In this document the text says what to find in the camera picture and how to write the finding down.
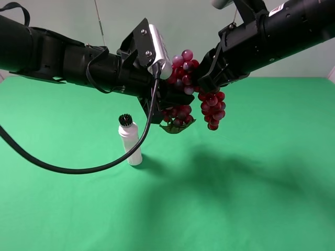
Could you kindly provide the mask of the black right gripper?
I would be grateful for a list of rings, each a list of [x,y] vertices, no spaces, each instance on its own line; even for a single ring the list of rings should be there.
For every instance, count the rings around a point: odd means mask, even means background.
[[[195,85],[204,93],[216,93],[220,86],[248,77],[250,73],[243,67],[246,66],[246,60],[251,59],[247,53],[254,49],[253,42],[260,35],[258,22],[223,29],[220,42],[201,61],[201,76],[193,75]]]

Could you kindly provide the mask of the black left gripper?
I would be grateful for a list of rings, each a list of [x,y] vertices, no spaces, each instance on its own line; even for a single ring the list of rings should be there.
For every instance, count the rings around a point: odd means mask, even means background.
[[[118,79],[125,87],[124,94],[136,96],[148,116],[154,85],[154,77],[149,68],[154,64],[158,49],[154,46],[154,35],[146,18],[123,40],[117,54],[121,58]],[[170,88],[160,88],[159,94],[161,110],[190,105],[195,99],[193,95]]]

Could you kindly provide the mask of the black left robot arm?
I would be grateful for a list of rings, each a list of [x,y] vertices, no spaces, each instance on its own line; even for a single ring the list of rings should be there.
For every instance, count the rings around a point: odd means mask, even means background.
[[[189,105],[194,96],[167,83],[172,66],[162,37],[143,19],[123,40],[115,54],[57,32],[31,27],[24,10],[23,24],[1,17],[1,69],[54,84],[72,83],[102,93],[137,97],[152,123],[163,109]]]

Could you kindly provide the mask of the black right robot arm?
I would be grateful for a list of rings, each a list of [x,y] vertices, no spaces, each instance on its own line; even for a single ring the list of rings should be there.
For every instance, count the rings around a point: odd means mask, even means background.
[[[206,92],[334,38],[334,1],[287,1],[272,11],[264,1],[234,4],[243,24],[220,30],[220,42],[194,72]]]

